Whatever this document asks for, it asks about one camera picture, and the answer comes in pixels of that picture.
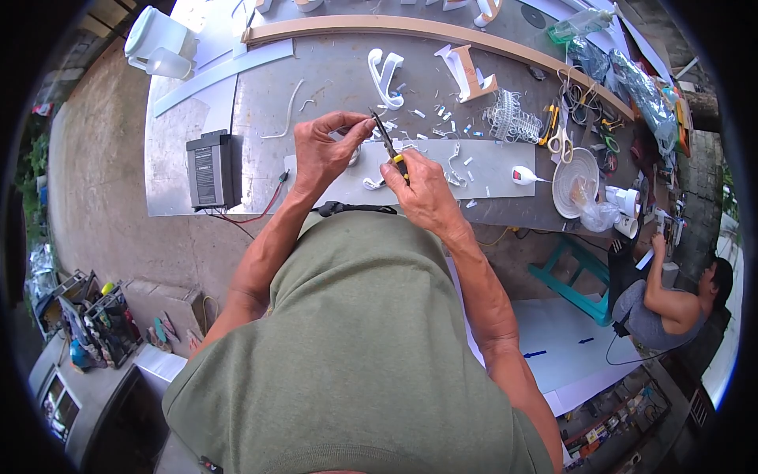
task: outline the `water bottle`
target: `water bottle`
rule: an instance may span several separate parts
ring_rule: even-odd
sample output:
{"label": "water bottle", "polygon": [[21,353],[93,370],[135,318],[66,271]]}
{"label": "water bottle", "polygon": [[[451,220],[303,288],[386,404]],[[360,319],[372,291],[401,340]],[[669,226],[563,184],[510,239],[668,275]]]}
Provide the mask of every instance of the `water bottle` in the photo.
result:
{"label": "water bottle", "polygon": [[613,10],[588,8],[559,21],[547,29],[547,35],[557,45],[571,41],[574,36],[586,36],[596,31],[605,30],[613,21],[613,15],[623,17],[619,4],[613,4]]}

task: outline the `workbench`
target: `workbench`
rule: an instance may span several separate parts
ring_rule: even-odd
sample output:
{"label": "workbench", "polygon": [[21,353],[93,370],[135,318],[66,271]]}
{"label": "workbench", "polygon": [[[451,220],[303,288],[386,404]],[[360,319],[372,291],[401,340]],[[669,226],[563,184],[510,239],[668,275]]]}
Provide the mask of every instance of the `workbench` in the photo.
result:
{"label": "workbench", "polygon": [[[376,13],[420,17],[472,28],[475,28],[473,18],[480,13],[476,2],[470,2],[467,7],[454,11],[442,11],[442,2],[429,6],[423,4],[422,0],[416,5],[401,5],[397,1],[383,0]],[[376,6],[376,1],[327,0],[313,12],[303,14],[297,11],[293,2],[275,1],[265,15],[255,14],[252,26],[313,15],[371,14],[371,9]],[[487,25],[486,32],[563,59],[565,46],[552,44],[543,30],[533,27],[525,20],[521,10],[522,3],[503,0],[500,13]],[[547,26],[555,23],[551,17],[543,16]],[[446,110],[453,112],[451,119],[456,121],[459,130],[471,123],[473,126],[470,135],[471,132],[481,131],[484,132],[484,137],[479,140],[494,140],[489,134],[489,125],[481,120],[482,111],[492,104],[494,97],[490,94],[465,104],[456,102],[459,88],[443,61],[434,56],[446,44],[432,39],[386,34],[308,36],[295,39],[294,57],[240,73],[234,96],[231,133],[234,135],[234,153],[241,155],[241,162],[236,163],[233,170],[234,186],[241,204],[230,209],[229,214],[263,212],[274,194],[279,175],[284,171],[284,157],[295,152],[292,133],[295,123],[309,121],[339,109],[368,113],[369,106],[375,107],[381,103],[368,72],[368,52],[373,48],[382,49],[385,57],[389,52],[395,52],[405,58],[403,67],[396,71],[391,83],[392,88],[401,83],[407,84],[402,91],[405,104],[400,110],[388,111],[384,116],[389,120],[396,118],[393,122],[399,126],[398,130],[407,131],[413,138],[417,133],[436,137],[431,133],[431,128],[441,122],[441,119],[438,120],[434,114],[434,106],[442,104]],[[555,74],[548,73],[547,79],[538,81],[530,75],[525,64],[475,48],[471,49],[471,58],[485,77],[495,74],[500,87],[521,93],[522,110],[535,113],[540,118],[543,107],[550,104],[558,93],[560,82]],[[305,82],[294,100],[287,135],[261,139],[260,136],[284,130],[287,105],[300,79]],[[178,83],[179,81],[166,77],[153,77],[150,83],[145,125],[145,178],[148,213],[151,216],[193,214],[185,145],[187,141],[199,138],[208,107],[198,100],[187,99],[160,117],[152,117],[155,100],[175,88]],[[315,103],[309,103],[299,111],[307,99]],[[424,112],[427,117],[424,119],[409,114],[414,109]],[[449,130],[449,122],[439,128]],[[637,169],[631,163],[629,153],[633,140],[631,129],[631,124],[628,124],[627,127],[615,130],[615,138],[621,148],[619,168],[608,179],[608,184],[630,187],[637,177]],[[398,130],[393,130],[390,135],[404,138]],[[572,131],[578,146],[584,127],[569,120],[569,134]],[[466,135],[462,135],[462,138],[468,139]],[[590,140],[592,143],[600,142],[596,134],[590,135]],[[547,148],[536,147],[537,176],[552,178],[556,165],[550,161],[550,155]],[[272,212],[280,205],[285,194],[280,193],[272,206]],[[558,214],[549,184],[537,183],[534,197],[477,201],[477,206],[462,209],[464,216],[471,222],[599,235],[580,228],[578,219],[569,221]],[[610,235],[610,232],[606,231],[602,235]]]}

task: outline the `wooden strip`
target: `wooden strip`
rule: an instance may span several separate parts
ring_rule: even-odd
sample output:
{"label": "wooden strip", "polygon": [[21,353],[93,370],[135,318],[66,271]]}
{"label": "wooden strip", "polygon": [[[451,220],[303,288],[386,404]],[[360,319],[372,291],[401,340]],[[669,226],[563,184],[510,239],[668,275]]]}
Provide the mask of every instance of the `wooden strip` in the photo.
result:
{"label": "wooden strip", "polygon": [[[553,73],[567,71],[569,66],[562,61],[517,42],[499,38],[479,30],[457,27],[421,18],[392,17],[388,15],[328,15],[298,18],[296,20],[278,21],[276,23],[248,28],[242,35],[242,42],[248,46],[264,42],[278,41],[299,36],[311,36],[324,33],[387,33],[420,38],[440,39],[492,52],[506,58],[515,59]],[[594,81],[586,75],[572,71],[572,81],[589,87]],[[597,86],[598,96],[615,108],[627,121],[634,120],[634,113],[611,91]]]}

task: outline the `man's left hand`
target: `man's left hand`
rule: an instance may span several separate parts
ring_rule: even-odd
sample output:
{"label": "man's left hand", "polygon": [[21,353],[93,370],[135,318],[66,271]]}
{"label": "man's left hand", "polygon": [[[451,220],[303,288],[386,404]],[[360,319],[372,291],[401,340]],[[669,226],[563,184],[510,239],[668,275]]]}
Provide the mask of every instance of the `man's left hand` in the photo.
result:
{"label": "man's left hand", "polygon": [[[374,119],[365,114],[334,111],[310,122],[295,125],[297,178],[292,192],[314,202],[347,169],[352,152],[371,135]],[[351,127],[337,142],[329,133],[340,127]]]}

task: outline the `plastic bag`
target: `plastic bag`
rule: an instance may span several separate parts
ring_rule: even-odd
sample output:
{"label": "plastic bag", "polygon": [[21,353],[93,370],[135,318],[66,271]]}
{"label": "plastic bag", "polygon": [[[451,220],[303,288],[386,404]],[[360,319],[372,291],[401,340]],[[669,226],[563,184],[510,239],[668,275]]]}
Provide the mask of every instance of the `plastic bag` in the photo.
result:
{"label": "plastic bag", "polygon": [[579,208],[581,224],[592,232],[610,229],[620,218],[619,207],[613,202],[595,202],[595,182],[584,176],[574,179],[571,200]]}
{"label": "plastic bag", "polygon": [[602,49],[587,41],[587,38],[575,36],[568,42],[566,51],[575,63],[579,63],[586,75],[603,83],[603,78],[611,68],[611,61]]}
{"label": "plastic bag", "polygon": [[679,126],[674,112],[666,107],[663,97],[658,92],[650,77],[637,65],[629,61],[618,49],[611,49],[608,56],[613,66],[615,78],[629,92],[637,108],[645,118],[647,126],[658,140],[658,151],[667,155],[679,140]]}

